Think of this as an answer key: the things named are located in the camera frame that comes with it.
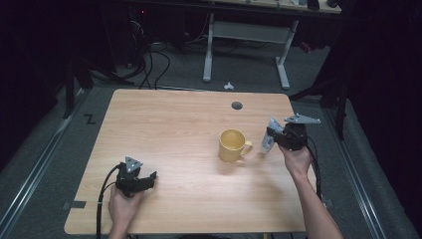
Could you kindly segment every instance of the mug handle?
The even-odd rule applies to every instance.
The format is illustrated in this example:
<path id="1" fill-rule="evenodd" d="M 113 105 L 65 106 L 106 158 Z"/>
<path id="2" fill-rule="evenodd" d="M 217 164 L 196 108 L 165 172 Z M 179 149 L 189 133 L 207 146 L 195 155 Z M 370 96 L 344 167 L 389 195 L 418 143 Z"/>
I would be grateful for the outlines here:
<path id="1" fill-rule="evenodd" d="M 254 147 L 254 144 L 251 141 L 246 140 L 245 145 L 243 146 L 243 150 L 240 154 L 241 155 L 247 154 L 248 152 L 250 152 L 252 150 L 253 147 Z"/>

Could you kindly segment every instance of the metal rail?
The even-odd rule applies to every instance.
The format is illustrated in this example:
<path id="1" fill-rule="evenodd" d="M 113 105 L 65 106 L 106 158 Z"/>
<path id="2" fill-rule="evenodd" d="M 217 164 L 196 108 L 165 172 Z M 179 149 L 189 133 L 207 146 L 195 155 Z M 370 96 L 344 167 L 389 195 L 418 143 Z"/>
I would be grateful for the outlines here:
<path id="1" fill-rule="evenodd" d="M 56 151 L 56 146 L 59 144 L 63 134 L 65 133 L 66 128 L 72 121 L 73 115 L 75 114 L 79 106 L 82 104 L 82 102 L 87 98 L 87 95 L 87 91 L 79 90 L 77 94 L 76 107 L 71 112 L 71 114 L 61 122 L 59 128 L 53 134 L 47 146 L 44 148 L 44 151 L 38 158 L 37 163 L 35 164 L 25 183 L 22 185 L 15 199 L 9 206 L 9 209 L 7 210 L 6 214 L 1 219 L 0 238 L 8 238 L 20 214 L 25 209 L 26 204 L 28 203 L 39 182 L 41 181 L 44 173 L 46 172 L 48 166 L 50 165 L 50 162 L 52 161 L 54 153 Z"/>
<path id="2" fill-rule="evenodd" d="M 365 218 L 372 238 L 386 239 L 387 237 L 385 236 L 382 225 L 378 220 L 378 216 L 376 215 L 372 201 L 369 199 L 366 190 L 360 180 L 360 177 L 357 174 L 356 168 L 354 167 L 353 161 L 351 160 L 345 143 L 343 140 L 338 138 L 338 134 L 335 130 L 334 116 L 329 109 L 322 109 L 322 113 L 324 114 L 324 117 L 329 124 L 332 136 L 335 138 L 338 148 L 341 151 L 347 177 L 350 180 L 351 187 L 354 191 L 357 202 L 360 206 L 360 210 L 362 211 L 363 217 Z"/>

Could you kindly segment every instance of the yellow mug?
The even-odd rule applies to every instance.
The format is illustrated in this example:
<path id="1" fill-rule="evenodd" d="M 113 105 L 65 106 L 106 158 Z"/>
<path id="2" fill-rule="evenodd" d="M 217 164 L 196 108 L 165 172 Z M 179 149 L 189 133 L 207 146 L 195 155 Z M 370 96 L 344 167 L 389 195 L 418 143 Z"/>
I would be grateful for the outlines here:
<path id="1" fill-rule="evenodd" d="M 234 162 L 252 150 L 254 144 L 235 129 L 226 129 L 220 135 L 219 156 L 223 161 Z"/>

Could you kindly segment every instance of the hand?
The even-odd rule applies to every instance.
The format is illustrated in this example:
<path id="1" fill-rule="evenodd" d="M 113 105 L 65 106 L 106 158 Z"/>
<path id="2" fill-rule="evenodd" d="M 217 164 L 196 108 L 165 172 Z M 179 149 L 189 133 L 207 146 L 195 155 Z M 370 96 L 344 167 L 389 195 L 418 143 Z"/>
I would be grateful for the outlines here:
<path id="1" fill-rule="evenodd" d="M 113 185 L 108 203 L 108 211 L 112 220 L 111 232 L 108 238 L 124 238 L 127 229 L 136 214 L 143 191 L 128 198 Z"/>
<path id="2" fill-rule="evenodd" d="M 285 156 L 285 165 L 291 176 L 295 178 L 308 178 L 308 170 L 310 169 L 312 158 L 311 153 L 306 147 L 300 150 L 290 151 L 279 146 L 280 151 Z"/>

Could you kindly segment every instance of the wooden table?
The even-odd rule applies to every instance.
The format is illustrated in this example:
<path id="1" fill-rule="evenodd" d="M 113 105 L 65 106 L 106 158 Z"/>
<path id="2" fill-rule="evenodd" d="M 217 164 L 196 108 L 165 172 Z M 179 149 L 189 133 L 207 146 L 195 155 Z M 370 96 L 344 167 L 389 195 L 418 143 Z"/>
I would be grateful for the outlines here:
<path id="1" fill-rule="evenodd" d="M 232 109 L 233 102 L 243 105 Z M 271 116 L 292 116 L 281 94 L 117 90 L 65 225 L 69 234 L 95 234 L 97 200 L 109 171 L 129 155 L 158 172 L 129 229 L 150 233 L 305 231 L 296 188 L 273 147 L 260 150 Z M 240 130 L 255 146 L 235 163 L 218 156 L 219 134 Z M 116 173 L 110 178 L 115 181 Z M 315 185 L 315 175 L 310 170 Z M 105 193 L 102 233 L 111 221 Z"/>

